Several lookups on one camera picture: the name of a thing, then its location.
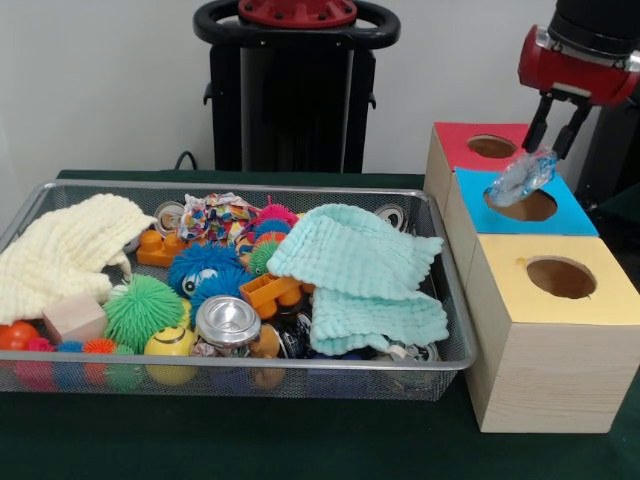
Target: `teal muslin cloth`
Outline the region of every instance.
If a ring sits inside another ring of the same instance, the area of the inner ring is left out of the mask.
[[[442,242],[358,207],[324,205],[296,224],[267,268],[316,286],[311,347],[320,353],[386,351],[388,339],[425,346],[449,336],[440,302],[417,291]]]

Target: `stacked boxes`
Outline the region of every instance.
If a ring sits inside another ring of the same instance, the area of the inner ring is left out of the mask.
[[[606,432],[640,364],[640,296],[560,177],[507,209],[488,201],[521,152],[470,162],[468,140],[523,131],[436,124],[428,159],[479,340],[474,410],[483,432]]]

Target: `red ball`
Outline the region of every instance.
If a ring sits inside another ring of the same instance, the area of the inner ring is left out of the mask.
[[[38,336],[31,324],[18,320],[10,327],[0,329],[0,350],[26,350],[29,340]]]

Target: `green tablecloth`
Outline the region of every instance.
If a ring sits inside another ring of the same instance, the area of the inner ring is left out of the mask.
[[[64,178],[421,188],[412,175]],[[640,381],[608,435],[488,435],[462,376],[420,402],[0,394],[1,478],[638,479]]]

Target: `yellow smiley ball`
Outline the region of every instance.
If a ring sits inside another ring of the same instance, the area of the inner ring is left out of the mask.
[[[190,329],[191,328],[191,302],[186,298],[183,298],[182,307],[184,308],[184,314],[180,319],[179,325],[182,328]]]
[[[149,339],[145,355],[187,356],[196,341],[195,334],[184,327],[163,328]],[[149,376],[162,385],[174,387],[195,377],[197,367],[146,365]]]

